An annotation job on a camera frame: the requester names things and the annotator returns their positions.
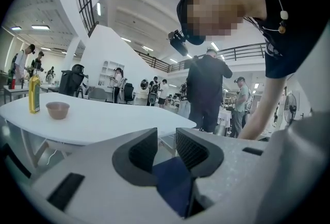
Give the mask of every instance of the cap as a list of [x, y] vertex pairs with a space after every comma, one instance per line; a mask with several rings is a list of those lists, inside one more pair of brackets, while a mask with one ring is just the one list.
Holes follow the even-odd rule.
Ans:
[[241, 76], [241, 77], [235, 79], [235, 80], [234, 80], [234, 83], [237, 83], [237, 82], [239, 82], [239, 81], [244, 81], [244, 82], [245, 82], [245, 78]]
[[194, 35], [193, 30], [188, 28], [188, 21], [187, 21], [188, 2], [192, 2], [192, 0], [179, 1], [176, 7], [177, 17], [179, 18], [179, 22], [182, 28], [182, 33], [185, 36], [186, 40], [188, 40], [191, 44], [201, 45], [205, 41], [205, 36], [196, 36]]

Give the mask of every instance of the black jacket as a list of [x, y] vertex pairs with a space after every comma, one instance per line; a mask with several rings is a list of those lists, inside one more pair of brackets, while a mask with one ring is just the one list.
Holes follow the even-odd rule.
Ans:
[[194, 61], [187, 78], [187, 98], [201, 106], [219, 105], [222, 102], [222, 76], [231, 78], [232, 71], [222, 60], [205, 55]]

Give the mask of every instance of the gray shirt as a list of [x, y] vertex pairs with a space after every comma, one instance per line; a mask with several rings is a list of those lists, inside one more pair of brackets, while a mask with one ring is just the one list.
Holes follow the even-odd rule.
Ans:
[[[241, 90], [239, 91], [239, 94], [237, 96], [237, 101], [240, 100], [243, 96], [246, 96], [246, 100], [248, 99], [249, 97], [249, 88], [247, 85], [243, 85], [241, 87]], [[244, 102], [241, 102], [240, 104], [235, 104], [235, 110], [238, 111], [238, 112], [242, 112], [242, 111], [245, 111], [245, 103], [246, 103], [246, 100]]]

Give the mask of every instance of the woman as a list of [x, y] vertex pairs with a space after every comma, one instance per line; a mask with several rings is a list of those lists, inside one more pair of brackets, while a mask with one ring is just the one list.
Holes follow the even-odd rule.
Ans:
[[321, 36], [329, 18], [329, 2], [180, 0], [177, 15], [183, 35], [195, 45], [202, 44], [206, 36], [230, 35], [243, 19], [253, 23], [263, 34], [266, 41], [265, 89], [259, 107], [239, 136], [256, 139], [278, 104], [286, 76], [298, 69]]
[[119, 94], [119, 91], [120, 91], [120, 84], [121, 84], [121, 80], [124, 78], [124, 72], [123, 70], [118, 67], [116, 70], [115, 70], [115, 75], [114, 77], [110, 77], [110, 80], [113, 80], [114, 81], [114, 86], [113, 86], [113, 102], [115, 104], [118, 103], [118, 94]]

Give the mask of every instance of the black slot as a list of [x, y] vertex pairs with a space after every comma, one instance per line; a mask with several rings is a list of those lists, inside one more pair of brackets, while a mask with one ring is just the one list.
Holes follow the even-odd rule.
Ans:
[[59, 210], [64, 211], [84, 178], [85, 176], [81, 174], [69, 173], [49, 196], [47, 201]]
[[250, 154], [258, 155], [258, 156], [261, 156], [263, 154], [262, 150], [258, 150], [258, 149], [254, 149], [254, 148], [250, 148], [250, 147], [245, 147], [242, 151], [250, 153]]

